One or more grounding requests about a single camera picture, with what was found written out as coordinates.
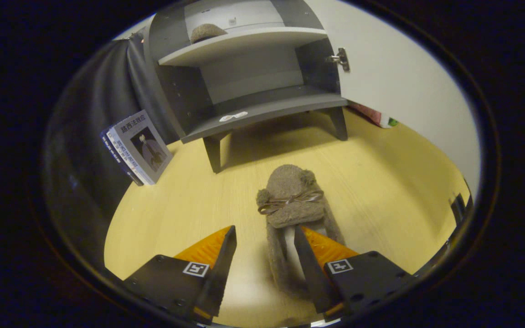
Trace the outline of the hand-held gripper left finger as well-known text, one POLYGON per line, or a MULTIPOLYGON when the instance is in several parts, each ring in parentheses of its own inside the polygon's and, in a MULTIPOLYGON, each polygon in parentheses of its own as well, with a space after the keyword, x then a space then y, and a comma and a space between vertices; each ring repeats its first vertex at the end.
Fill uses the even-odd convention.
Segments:
POLYGON ((230 225, 176 256, 154 256, 124 285, 168 314, 210 325, 219 315, 236 247, 236 228, 230 225))

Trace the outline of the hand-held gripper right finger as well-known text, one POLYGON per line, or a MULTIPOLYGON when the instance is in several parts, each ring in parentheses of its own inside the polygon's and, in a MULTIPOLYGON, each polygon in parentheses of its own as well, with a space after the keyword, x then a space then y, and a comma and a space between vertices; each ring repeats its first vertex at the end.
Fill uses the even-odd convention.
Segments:
POLYGON ((377 251, 360 254, 305 226, 294 229, 294 246, 315 309, 325 319, 369 313, 415 280, 377 251))

